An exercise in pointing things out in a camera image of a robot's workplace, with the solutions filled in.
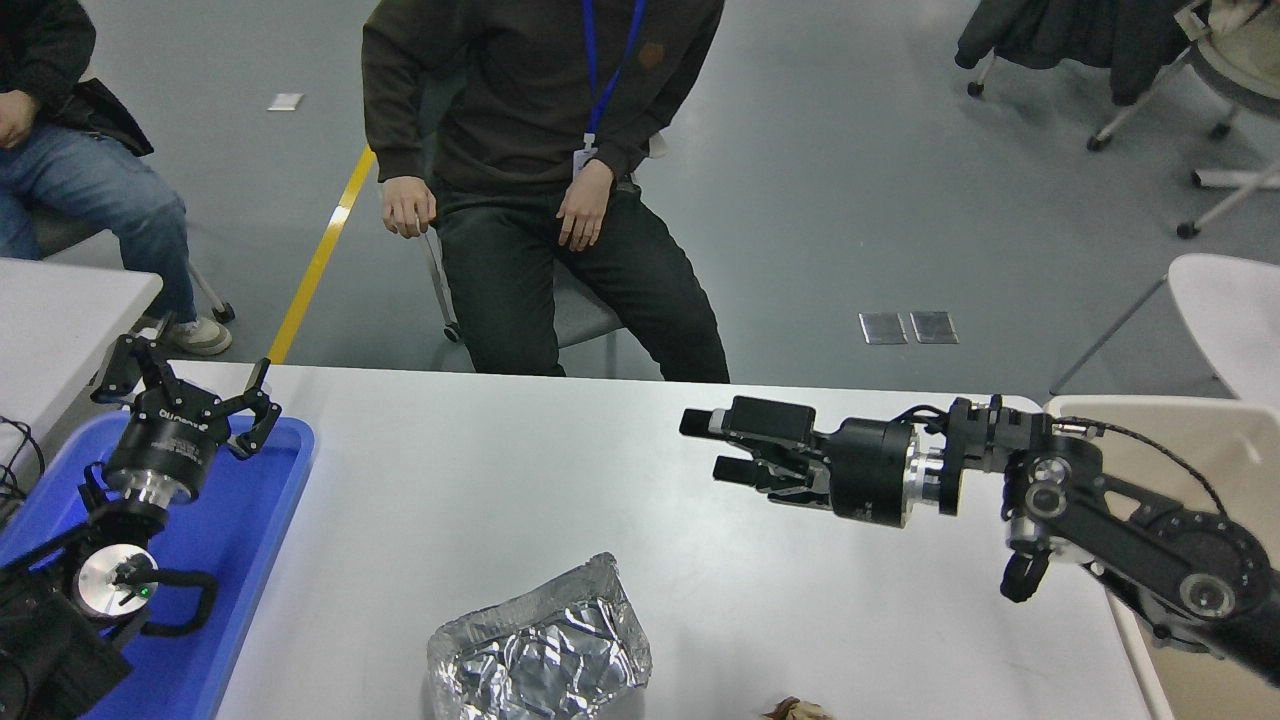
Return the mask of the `person's hand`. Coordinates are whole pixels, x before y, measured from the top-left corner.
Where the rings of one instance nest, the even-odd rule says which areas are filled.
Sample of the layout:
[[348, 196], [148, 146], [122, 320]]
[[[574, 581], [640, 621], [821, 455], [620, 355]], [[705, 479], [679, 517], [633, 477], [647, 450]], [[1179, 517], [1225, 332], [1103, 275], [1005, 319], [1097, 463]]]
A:
[[13, 150], [29, 137], [38, 110], [40, 100], [22, 90], [0, 94], [1, 149]]

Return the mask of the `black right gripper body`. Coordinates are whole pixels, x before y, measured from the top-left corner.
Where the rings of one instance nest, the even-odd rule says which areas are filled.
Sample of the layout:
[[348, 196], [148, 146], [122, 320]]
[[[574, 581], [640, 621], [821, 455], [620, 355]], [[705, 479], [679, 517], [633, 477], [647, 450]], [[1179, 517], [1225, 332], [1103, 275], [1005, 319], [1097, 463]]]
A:
[[847, 418], [826, 438], [829, 506], [836, 516], [904, 527], [905, 474], [914, 427], [900, 421]]

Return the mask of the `person's left hand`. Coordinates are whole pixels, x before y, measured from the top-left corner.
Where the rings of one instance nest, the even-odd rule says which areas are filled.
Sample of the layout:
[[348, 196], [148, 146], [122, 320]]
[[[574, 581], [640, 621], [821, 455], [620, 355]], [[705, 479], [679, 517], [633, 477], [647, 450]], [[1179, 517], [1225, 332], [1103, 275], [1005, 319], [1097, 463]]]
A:
[[571, 252], [594, 246], [602, 236], [614, 183], [612, 169], [591, 159], [572, 179], [556, 214], [561, 223], [558, 245]]

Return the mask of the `person's right hand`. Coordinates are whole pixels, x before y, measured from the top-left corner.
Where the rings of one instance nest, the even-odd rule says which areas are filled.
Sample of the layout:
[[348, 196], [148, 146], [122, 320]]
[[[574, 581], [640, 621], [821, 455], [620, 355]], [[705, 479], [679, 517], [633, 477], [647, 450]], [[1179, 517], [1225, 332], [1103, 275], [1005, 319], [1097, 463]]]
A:
[[406, 240], [425, 233], [436, 219], [436, 199], [425, 179], [398, 176], [381, 182], [381, 223]]

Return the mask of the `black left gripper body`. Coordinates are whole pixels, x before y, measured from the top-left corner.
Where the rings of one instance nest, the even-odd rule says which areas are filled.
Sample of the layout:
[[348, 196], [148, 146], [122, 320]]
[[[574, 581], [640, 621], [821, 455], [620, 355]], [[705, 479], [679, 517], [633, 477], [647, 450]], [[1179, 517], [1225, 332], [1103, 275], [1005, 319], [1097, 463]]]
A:
[[174, 496], [198, 496], [218, 450], [230, 437], [221, 400], [197, 386], [179, 386], [172, 398], [161, 388], [134, 398], [131, 419], [102, 471], [108, 487], [124, 495], [147, 479], [166, 479]]

